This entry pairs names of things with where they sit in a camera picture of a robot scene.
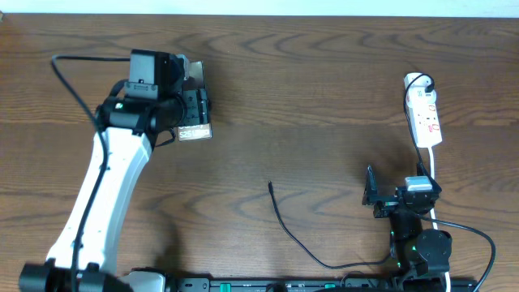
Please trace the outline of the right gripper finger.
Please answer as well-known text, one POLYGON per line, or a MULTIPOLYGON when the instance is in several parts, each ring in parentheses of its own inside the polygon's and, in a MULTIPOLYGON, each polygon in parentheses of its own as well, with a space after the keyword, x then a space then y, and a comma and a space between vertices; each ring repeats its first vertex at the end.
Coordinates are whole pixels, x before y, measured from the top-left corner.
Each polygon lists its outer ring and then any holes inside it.
POLYGON ((416 164, 416 170, 418 176, 427 177, 431 183, 435 181, 422 162, 416 164))
POLYGON ((378 187, 371 165, 367 167, 366 184, 362 195, 362 205, 373 205, 379 199, 378 187))

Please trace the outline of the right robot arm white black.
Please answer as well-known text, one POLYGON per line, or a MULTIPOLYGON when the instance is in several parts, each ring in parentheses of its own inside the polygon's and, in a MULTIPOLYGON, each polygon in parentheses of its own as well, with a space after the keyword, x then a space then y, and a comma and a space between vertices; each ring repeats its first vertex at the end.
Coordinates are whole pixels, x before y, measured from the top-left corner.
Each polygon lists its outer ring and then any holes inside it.
POLYGON ((373 208, 375 218, 389 219, 390 253, 407 277, 431 279, 443 277, 450 270, 452 236, 446 231, 423 228, 421 219, 435 207, 441 191, 423 164, 418 163, 417 174, 407 177, 404 186, 397 187, 392 195, 381 195, 374 171, 367 167, 362 204, 373 208))

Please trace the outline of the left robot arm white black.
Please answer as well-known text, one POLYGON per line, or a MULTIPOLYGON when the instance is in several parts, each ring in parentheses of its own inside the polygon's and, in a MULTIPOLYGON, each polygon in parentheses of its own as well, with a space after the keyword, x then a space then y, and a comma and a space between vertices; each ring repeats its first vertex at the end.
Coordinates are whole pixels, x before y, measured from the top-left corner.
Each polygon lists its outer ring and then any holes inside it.
POLYGON ((92 156, 68 221, 43 264, 25 264, 22 291, 174 291, 154 268, 117 274, 118 242, 135 185, 158 136, 172 141, 212 137, 204 64, 182 54, 135 49, 129 75, 88 118, 92 156))

